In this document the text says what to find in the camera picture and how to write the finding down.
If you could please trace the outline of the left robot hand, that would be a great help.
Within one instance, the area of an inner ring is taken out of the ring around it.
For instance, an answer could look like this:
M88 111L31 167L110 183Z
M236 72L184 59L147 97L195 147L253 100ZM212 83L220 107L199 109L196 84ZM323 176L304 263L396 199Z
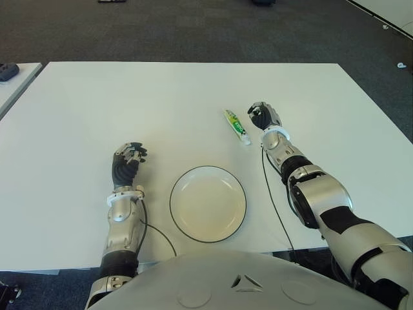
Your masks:
M131 187L141 163L146 161L147 150L139 142L128 142L120 146L112 158L112 182L114 190Z

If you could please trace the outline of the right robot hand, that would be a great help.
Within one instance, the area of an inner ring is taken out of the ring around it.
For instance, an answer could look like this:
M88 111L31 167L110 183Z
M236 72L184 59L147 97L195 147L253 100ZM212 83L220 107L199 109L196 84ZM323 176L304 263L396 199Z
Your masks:
M281 119L275 109L264 101L255 102L247 113L251 122L261 130L276 125L282 126Z

